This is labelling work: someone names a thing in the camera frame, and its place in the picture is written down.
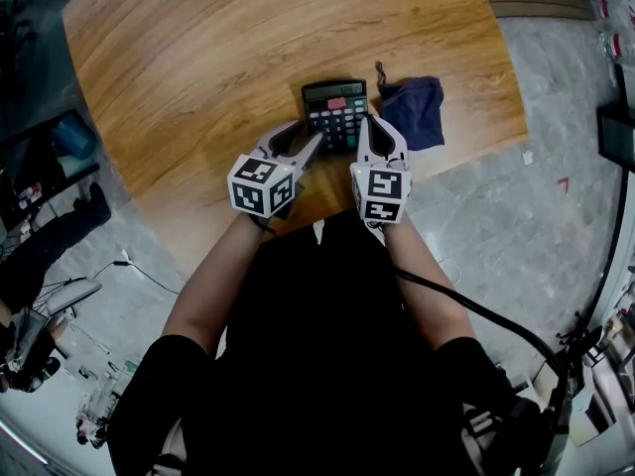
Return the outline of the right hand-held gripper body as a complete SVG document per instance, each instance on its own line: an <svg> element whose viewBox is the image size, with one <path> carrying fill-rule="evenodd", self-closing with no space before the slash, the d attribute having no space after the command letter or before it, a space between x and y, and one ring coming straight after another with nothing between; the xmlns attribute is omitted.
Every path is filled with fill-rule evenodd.
<svg viewBox="0 0 635 476"><path fill-rule="evenodd" d="M372 224L400 223L412 189L407 155L389 159L359 155L350 172L360 218Z"/></svg>

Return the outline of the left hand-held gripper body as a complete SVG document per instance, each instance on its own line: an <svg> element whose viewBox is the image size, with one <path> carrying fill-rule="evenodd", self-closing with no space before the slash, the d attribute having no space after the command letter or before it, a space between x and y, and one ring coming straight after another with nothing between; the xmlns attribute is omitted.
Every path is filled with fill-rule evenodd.
<svg viewBox="0 0 635 476"><path fill-rule="evenodd" d="M232 207L261 218L286 218L304 189L300 178L308 164L308 152L289 156L258 147L240 155L227 176Z"/></svg>

